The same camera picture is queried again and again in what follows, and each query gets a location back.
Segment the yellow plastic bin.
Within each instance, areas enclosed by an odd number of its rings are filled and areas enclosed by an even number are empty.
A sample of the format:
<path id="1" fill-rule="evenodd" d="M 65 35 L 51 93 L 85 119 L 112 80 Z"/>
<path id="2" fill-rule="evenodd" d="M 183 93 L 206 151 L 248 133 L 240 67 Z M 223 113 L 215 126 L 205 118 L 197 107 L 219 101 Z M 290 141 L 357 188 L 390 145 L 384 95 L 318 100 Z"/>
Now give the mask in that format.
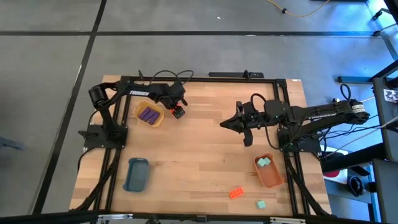
<path id="1" fill-rule="evenodd" d="M 150 107 L 152 110 L 155 110 L 156 112 L 160 113 L 160 116 L 158 118 L 158 120 L 155 122 L 155 124 L 150 125 L 147 121 L 143 121 L 141 119 L 139 119 L 139 115 L 147 108 Z M 148 101 L 141 101 L 140 103 L 138 103 L 138 105 L 135 107 L 134 111 L 133 111 L 133 115 L 135 118 L 137 118 L 140 122 L 145 123 L 148 126 L 151 126 L 153 128 L 157 128 L 160 126 L 160 124 L 163 122 L 164 120 L 164 110 L 153 104 L 153 103 L 149 103 Z"/>

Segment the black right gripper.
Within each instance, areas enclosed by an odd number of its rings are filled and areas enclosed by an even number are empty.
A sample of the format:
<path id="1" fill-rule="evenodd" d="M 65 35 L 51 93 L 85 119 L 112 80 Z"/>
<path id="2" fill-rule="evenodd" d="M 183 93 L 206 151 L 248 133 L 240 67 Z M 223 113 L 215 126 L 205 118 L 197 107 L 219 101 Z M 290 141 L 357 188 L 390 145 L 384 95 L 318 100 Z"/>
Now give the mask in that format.
<path id="1" fill-rule="evenodd" d="M 236 102 L 236 113 L 220 124 L 222 128 L 230 129 L 237 133 L 243 133 L 243 143 L 246 147 L 251 146 L 253 143 L 252 129 L 261 129 L 266 127 L 266 115 L 265 112 L 259 112 L 258 114 L 246 114 L 244 112 L 244 103 L 241 101 Z"/>

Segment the grey metal leg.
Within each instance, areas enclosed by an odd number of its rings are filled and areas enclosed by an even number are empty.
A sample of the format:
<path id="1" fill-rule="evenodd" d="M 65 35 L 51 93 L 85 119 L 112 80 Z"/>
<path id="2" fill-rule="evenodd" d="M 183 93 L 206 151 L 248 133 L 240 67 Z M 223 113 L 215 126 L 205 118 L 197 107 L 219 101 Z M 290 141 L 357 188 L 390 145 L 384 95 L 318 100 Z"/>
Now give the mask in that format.
<path id="1" fill-rule="evenodd" d="M 398 60 L 398 0 L 368 0 L 372 21 L 392 58 Z"/>

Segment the grey desk panel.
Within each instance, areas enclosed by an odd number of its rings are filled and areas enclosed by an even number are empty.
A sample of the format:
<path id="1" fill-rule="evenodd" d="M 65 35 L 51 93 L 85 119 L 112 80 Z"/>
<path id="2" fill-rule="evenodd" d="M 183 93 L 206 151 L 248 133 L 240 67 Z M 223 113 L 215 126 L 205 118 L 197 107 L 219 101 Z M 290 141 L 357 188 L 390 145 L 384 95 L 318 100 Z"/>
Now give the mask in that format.
<path id="1" fill-rule="evenodd" d="M 382 222 L 398 224 L 398 163 L 374 159 L 373 170 Z"/>
<path id="2" fill-rule="evenodd" d="M 373 80 L 373 90 L 386 159 L 398 162 L 398 103 L 385 101 L 383 89 L 398 91 L 398 88 L 391 88 L 384 78 L 375 78 Z"/>

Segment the black aluminium table frame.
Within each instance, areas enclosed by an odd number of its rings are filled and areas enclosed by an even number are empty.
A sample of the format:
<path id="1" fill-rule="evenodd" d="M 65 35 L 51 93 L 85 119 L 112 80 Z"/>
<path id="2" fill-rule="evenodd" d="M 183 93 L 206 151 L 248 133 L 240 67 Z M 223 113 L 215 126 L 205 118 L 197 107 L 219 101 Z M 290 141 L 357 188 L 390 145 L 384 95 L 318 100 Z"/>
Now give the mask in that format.
<path id="1" fill-rule="evenodd" d="M 370 224 L 338 218 L 327 213 L 305 185 L 307 171 L 321 174 L 313 152 L 278 150 L 277 130 L 281 125 L 252 129 L 253 143 L 246 147 L 244 134 L 222 128 L 220 123 L 236 113 L 236 102 L 251 101 L 264 110 L 266 100 L 290 104 L 287 82 L 264 78 L 206 77 L 106 77 L 104 82 L 128 80 L 137 84 L 183 83 L 184 99 L 179 103 L 185 115 L 176 119 L 161 103 L 141 96 L 123 96 L 109 107 L 118 126 L 128 127 L 123 148 L 87 148 L 77 186 L 80 205 L 68 212 L 2 217 L 0 224 L 81 224 L 98 221 L 104 214 L 133 214 L 146 224 L 162 220 L 242 221 L 269 223 L 270 217 L 298 218 L 306 224 Z M 141 101 L 164 110 L 164 120 L 153 128 L 134 117 Z M 264 187 L 254 170 L 254 159 L 270 153 L 284 178 L 275 188 Z M 307 170 L 301 166 L 305 154 Z M 149 161 L 149 176 L 142 192 L 123 189 L 128 161 L 133 157 Z M 230 199 L 229 191 L 242 187 L 244 195 Z M 258 209 L 263 200 L 266 208 Z"/>

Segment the orange plastic bin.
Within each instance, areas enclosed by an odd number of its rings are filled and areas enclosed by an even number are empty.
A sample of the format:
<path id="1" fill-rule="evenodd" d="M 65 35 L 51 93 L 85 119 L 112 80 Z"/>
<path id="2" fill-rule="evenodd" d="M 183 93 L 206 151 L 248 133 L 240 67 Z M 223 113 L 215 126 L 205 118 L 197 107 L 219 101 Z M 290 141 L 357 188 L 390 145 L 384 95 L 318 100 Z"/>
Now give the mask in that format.
<path id="1" fill-rule="evenodd" d="M 264 167 L 258 167 L 257 161 L 260 158 L 268 157 L 271 160 L 271 163 Z M 254 159 L 254 170 L 259 178 L 260 183 L 269 189 L 278 187 L 284 183 L 284 178 L 280 174 L 277 165 L 274 162 L 273 155 L 270 153 L 263 154 L 261 156 L 257 156 Z"/>

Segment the black steel beam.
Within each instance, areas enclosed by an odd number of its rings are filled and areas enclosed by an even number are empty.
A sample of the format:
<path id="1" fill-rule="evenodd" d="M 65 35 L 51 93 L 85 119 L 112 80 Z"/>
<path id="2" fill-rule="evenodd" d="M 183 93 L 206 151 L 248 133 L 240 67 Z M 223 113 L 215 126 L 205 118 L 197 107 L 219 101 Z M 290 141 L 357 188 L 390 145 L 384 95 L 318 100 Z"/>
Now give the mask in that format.
<path id="1" fill-rule="evenodd" d="M 323 172 L 347 169 L 354 166 L 370 163 L 373 159 L 386 159 L 384 144 L 379 143 L 359 151 L 339 155 L 337 152 L 329 154 L 322 164 Z"/>
<path id="2" fill-rule="evenodd" d="M 375 78 L 386 78 L 398 70 L 398 60 L 371 77 L 338 76 L 338 83 L 372 83 Z"/>

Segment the silver metal bracket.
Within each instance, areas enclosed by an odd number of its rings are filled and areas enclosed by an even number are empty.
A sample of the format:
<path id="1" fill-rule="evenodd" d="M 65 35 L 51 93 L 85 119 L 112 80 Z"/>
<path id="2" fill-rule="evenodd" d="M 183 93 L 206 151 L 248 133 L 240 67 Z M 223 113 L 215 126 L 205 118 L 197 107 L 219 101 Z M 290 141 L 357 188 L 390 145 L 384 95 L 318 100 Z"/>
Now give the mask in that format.
<path id="1" fill-rule="evenodd" d="M 269 224 L 306 224 L 306 220 L 286 217 L 270 217 Z"/>
<path id="2" fill-rule="evenodd" d="M 104 214 L 98 216 L 98 221 L 133 219 L 133 214 Z"/>

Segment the black white fiducial tag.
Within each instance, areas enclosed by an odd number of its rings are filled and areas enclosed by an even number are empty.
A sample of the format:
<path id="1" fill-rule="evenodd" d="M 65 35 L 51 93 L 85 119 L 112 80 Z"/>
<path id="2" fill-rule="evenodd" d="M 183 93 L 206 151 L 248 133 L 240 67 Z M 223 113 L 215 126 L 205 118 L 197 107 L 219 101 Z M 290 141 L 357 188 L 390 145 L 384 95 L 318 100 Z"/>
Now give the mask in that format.
<path id="1" fill-rule="evenodd" d="M 383 89 L 383 93 L 384 93 L 385 101 L 389 101 L 392 103 L 398 103 L 398 91 L 397 90 Z"/>

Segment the grey floor object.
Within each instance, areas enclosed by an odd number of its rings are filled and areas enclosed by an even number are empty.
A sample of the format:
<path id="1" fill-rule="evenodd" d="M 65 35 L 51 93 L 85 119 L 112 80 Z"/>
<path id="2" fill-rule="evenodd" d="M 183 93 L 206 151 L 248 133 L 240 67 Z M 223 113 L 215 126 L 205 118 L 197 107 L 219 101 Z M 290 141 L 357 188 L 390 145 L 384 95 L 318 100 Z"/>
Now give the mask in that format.
<path id="1" fill-rule="evenodd" d="M 3 147 L 11 147 L 13 149 L 23 149 L 23 145 L 8 138 L 0 137 L 0 149 Z"/>

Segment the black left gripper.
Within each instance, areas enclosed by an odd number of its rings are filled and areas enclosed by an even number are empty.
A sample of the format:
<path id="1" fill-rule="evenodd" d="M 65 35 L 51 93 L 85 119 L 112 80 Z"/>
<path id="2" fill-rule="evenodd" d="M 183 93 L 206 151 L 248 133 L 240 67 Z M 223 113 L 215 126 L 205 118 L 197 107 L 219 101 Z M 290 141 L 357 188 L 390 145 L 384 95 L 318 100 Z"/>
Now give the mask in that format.
<path id="1" fill-rule="evenodd" d="M 185 94 L 184 86 L 181 82 L 174 82 L 172 85 L 166 84 L 163 89 L 163 94 L 160 97 L 160 102 L 166 108 L 174 108 L 173 115 L 176 119 L 180 119 L 185 115 L 184 108 L 178 106 L 178 103 L 181 101 L 184 106 L 187 106 L 188 103 L 184 99 Z"/>

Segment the dark blue plastic bin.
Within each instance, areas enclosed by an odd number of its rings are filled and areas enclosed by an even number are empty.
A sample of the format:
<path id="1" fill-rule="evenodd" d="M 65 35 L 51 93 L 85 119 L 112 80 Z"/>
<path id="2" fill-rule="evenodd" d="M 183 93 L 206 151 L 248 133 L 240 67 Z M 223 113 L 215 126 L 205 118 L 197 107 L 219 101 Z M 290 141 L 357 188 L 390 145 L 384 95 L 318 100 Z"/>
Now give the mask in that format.
<path id="1" fill-rule="evenodd" d="M 142 192 L 146 189 L 149 176 L 149 161 L 133 157 L 128 161 L 128 170 L 123 189 L 127 192 Z"/>

